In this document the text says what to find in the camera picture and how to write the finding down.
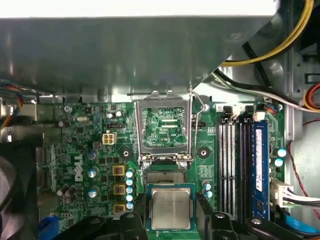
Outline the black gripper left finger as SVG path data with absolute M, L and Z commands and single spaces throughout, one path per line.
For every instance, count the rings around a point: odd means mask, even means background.
M 89 216 L 58 234 L 60 240 L 146 240 L 147 195 L 140 193 L 132 211 L 114 218 Z

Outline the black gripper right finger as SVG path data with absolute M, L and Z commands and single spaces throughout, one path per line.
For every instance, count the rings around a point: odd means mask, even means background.
M 213 211 L 202 193 L 195 194 L 195 223 L 202 240 L 299 240 L 293 232 L 261 217 L 250 217 L 235 229 L 230 216 Z

